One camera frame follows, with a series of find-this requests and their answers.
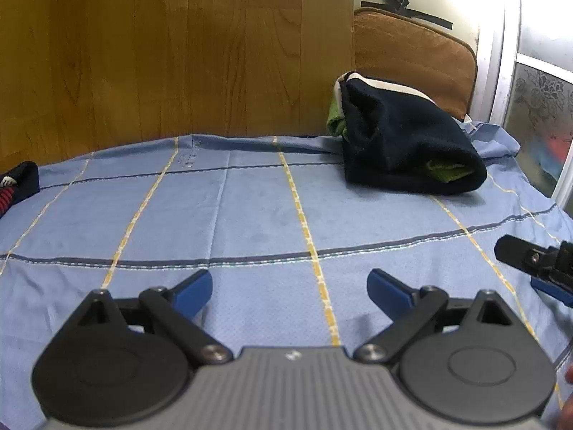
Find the white door frame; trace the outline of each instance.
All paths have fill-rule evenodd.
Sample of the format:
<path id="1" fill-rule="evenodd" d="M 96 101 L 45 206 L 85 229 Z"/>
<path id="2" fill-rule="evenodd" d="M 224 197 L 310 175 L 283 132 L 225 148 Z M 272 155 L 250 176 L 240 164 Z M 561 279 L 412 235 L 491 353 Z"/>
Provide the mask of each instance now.
<path id="1" fill-rule="evenodd" d="M 573 147 L 569 147 L 569 153 L 551 198 L 564 209 L 571 197 L 571 190 L 573 190 Z"/>
<path id="2" fill-rule="evenodd" d="M 476 51 L 477 77 L 469 116 L 473 120 L 488 122 L 500 72 L 505 1 L 484 0 L 480 5 L 482 11 Z"/>
<path id="3" fill-rule="evenodd" d="M 503 126 L 509 105 L 511 86 L 514 80 L 515 60 L 519 44 L 521 26 L 521 0 L 505 0 L 503 44 L 501 49 L 500 72 L 496 93 L 493 99 L 490 123 Z"/>

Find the green cloth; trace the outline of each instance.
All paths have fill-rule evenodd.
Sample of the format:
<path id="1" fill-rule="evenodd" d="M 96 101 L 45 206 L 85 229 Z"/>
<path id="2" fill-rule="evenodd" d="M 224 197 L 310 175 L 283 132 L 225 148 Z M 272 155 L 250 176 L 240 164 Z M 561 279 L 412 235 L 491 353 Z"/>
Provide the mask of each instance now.
<path id="1" fill-rule="evenodd" d="M 332 137 L 342 136 L 345 139 L 347 129 L 345 114 L 341 110 L 336 97 L 332 96 L 332 102 L 330 102 L 330 108 L 328 109 L 328 119 L 326 121 L 326 130 Z"/>
<path id="2" fill-rule="evenodd" d="M 424 166 L 424 172 L 442 183 L 449 183 L 464 176 L 471 175 L 473 170 L 457 163 L 430 160 Z"/>

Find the red striped fabric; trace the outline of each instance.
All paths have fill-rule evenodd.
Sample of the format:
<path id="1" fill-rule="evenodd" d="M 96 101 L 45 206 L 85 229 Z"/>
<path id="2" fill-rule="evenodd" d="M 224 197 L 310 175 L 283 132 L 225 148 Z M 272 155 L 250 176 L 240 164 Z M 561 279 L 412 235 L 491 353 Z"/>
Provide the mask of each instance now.
<path id="1" fill-rule="evenodd" d="M 0 216 L 4 215 L 10 208 L 13 195 L 13 187 L 0 187 Z"/>

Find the floral pattern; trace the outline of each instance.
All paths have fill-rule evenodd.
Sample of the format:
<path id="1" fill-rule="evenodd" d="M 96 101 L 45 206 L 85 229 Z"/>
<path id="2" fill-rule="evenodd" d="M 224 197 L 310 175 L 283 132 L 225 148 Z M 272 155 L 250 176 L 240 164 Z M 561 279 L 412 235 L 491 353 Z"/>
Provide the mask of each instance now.
<path id="1" fill-rule="evenodd" d="M 563 113 L 573 121 L 573 89 L 566 88 L 573 86 L 538 69 L 523 71 L 527 79 L 521 76 L 515 80 L 514 102 L 526 105 L 534 131 L 546 134 L 563 122 Z"/>

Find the metal screw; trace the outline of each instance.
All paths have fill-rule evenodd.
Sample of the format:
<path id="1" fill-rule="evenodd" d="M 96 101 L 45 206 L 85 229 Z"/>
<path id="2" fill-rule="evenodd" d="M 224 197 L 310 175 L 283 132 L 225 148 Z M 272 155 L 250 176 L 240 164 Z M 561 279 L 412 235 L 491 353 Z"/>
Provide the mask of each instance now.
<path id="1" fill-rule="evenodd" d="M 222 362 L 228 359 L 228 349 L 220 344 L 207 344 L 201 350 L 201 354 L 209 362 Z"/>
<path id="2" fill-rule="evenodd" d="M 365 344 L 356 351 L 356 357 L 361 362 L 379 362 L 386 357 L 386 351 L 377 344 Z"/>
<path id="3" fill-rule="evenodd" d="M 436 286 L 422 286 L 420 288 L 420 297 L 424 297 L 426 295 L 428 295 L 431 292 L 437 291 L 438 288 Z"/>
<path id="4" fill-rule="evenodd" d="M 299 360 L 303 355 L 299 353 L 296 349 L 291 350 L 285 354 L 285 357 L 293 362 Z"/>

